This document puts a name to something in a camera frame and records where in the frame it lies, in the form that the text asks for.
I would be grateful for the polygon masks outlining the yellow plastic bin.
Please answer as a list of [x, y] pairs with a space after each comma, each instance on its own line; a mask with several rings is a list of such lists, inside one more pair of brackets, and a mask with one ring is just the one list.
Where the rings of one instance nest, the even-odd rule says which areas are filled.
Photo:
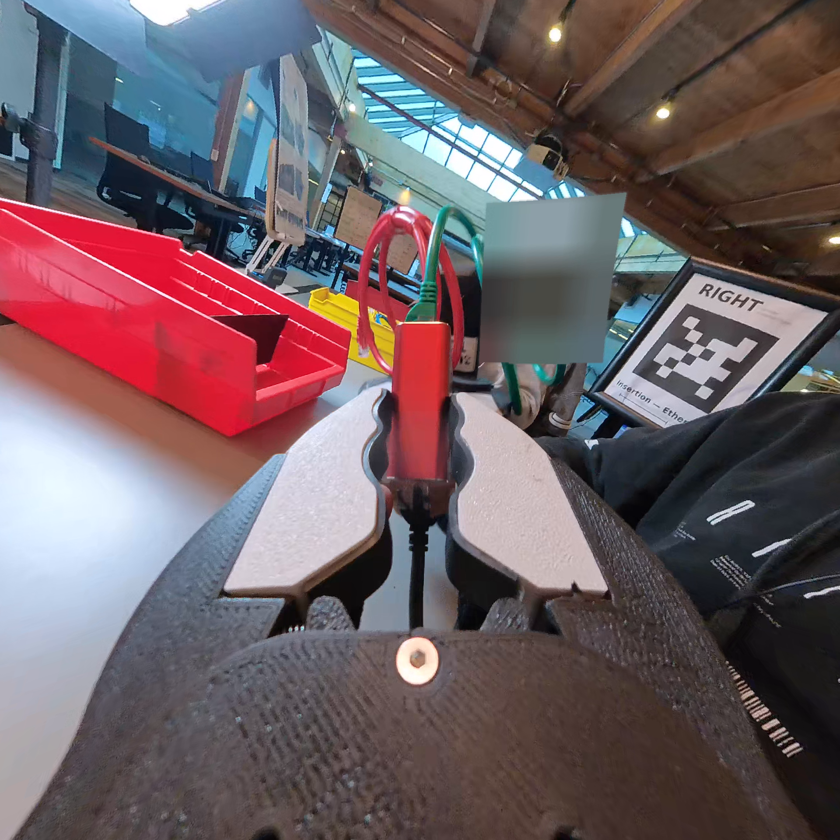
[[353, 333], [358, 328], [360, 305], [353, 297], [319, 287], [310, 292], [308, 308]]

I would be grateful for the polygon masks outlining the red plastic bin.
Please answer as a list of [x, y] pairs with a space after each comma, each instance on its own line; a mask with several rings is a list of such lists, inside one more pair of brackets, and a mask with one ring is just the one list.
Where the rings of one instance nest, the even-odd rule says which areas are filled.
[[[341, 383], [350, 331], [175, 239], [7, 199], [2, 314], [228, 437]], [[274, 357], [213, 319], [288, 315]]]

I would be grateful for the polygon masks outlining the ceiling projector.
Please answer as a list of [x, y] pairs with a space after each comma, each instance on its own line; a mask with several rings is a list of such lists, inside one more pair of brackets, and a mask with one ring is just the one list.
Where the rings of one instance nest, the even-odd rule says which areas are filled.
[[523, 159], [541, 166], [556, 182], [563, 181], [570, 171], [570, 156], [559, 135], [546, 128], [538, 132], [523, 154]]

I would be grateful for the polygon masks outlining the red ethernet adapter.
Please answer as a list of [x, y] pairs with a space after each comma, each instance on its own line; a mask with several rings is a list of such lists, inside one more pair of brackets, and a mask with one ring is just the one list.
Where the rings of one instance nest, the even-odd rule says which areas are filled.
[[446, 323], [404, 322], [395, 330], [391, 428], [385, 485], [407, 522], [441, 516], [449, 478], [449, 397], [452, 375]]

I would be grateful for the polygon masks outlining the black steel column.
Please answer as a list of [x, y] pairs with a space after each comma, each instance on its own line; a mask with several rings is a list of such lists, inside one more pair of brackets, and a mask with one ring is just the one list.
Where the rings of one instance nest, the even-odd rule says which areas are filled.
[[59, 106], [61, 57], [67, 44], [68, 33], [64, 27], [36, 10], [30, 3], [23, 3], [23, 6], [35, 19], [38, 32], [34, 110], [24, 118], [11, 105], [2, 104], [2, 129], [9, 135], [17, 133], [28, 150], [25, 201], [48, 207], [58, 151], [56, 117]]

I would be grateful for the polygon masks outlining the poster board easel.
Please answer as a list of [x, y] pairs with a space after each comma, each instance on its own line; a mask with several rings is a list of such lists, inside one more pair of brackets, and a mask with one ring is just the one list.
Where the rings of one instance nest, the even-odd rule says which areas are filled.
[[270, 246], [279, 248], [266, 263], [272, 269], [291, 246], [306, 242], [308, 229], [308, 88], [293, 56], [278, 59], [271, 73], [275, 94], [277, 137], [269, 149], [266, 236], [247, 264], [260, 271]]

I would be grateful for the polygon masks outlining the person's black hoodie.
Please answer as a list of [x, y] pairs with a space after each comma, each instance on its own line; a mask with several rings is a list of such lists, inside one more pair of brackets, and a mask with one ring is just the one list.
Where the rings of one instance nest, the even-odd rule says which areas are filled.
[[661, 430], [537, 441], [686, 591], [788, 795], [816, 835], [838, 838], [838, 394], [775, 392]]

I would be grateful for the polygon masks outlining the black bin divider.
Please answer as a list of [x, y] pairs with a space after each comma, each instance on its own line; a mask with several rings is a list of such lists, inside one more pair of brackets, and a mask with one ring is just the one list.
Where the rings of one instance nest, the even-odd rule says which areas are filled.
[[257, 365], [272, 361], [288, 315], [280, 313], [232, 314], [213, 316], [213, 320], [244, 334], [255, 342]]

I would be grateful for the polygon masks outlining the wooden desk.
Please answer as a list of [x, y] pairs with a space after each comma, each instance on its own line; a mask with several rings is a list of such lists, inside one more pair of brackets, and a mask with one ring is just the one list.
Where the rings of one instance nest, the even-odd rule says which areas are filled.
[[104, 140], [90, 137], [107, 155], [97, 194], [143, 231], [163, 233], [187, 231], [186, 222], [208, 230], [205, 251], [224, 259], [231, 234], [258, 228], [266, 212], [257, 203], [225, 197], [202, 186], [193, 178], [158, 165], [145, 154], [135, 154]]

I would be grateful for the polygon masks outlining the whiteboard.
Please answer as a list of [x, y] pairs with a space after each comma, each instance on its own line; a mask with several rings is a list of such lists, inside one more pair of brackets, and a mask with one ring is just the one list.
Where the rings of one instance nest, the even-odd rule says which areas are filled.
[[348, 186], [334, 237], [363, 250], [382, 210], [383, 204], [375, 196]]

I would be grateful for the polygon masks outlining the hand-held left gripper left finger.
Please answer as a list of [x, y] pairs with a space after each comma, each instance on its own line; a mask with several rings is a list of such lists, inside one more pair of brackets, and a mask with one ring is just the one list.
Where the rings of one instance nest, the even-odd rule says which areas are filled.
[[338, 598], [359, 621], [392, 568], [381, 478], [391, 394], [371, 387], [291, 446], [224, 584], [231, 597], [279, 597], [305, 612]]

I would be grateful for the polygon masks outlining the black office chair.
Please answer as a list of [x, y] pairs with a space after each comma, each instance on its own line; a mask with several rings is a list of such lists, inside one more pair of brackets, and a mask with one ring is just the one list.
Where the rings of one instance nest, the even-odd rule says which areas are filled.
[[[106, 102], [103, 103], [103, 114], [106, 141], [109, 144], [136, 156], [147, 155], [147, 126], [134, 121]], [[108, 152], [97, 186], [97, 195], [106, 204], [135, 217], [156, 198], [156, 191], [149, 173]]]

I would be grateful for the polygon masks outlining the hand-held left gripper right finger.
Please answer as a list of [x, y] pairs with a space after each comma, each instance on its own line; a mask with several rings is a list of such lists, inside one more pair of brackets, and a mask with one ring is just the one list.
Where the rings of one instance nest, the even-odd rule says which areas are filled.
[[457, 623], [511, 599], [529, 623], [552, 602], [611, 612], [610, 588], [549, 455], [478, 397], [451, 399], [446, 572]]

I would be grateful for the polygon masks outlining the black framed tag sign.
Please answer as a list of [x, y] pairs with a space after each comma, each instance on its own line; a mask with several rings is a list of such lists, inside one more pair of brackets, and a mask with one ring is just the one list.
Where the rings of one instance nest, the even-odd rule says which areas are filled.
[[585, 396], [667, 428], [778, 392], [838, 331], [837, 294], [689, 258]]

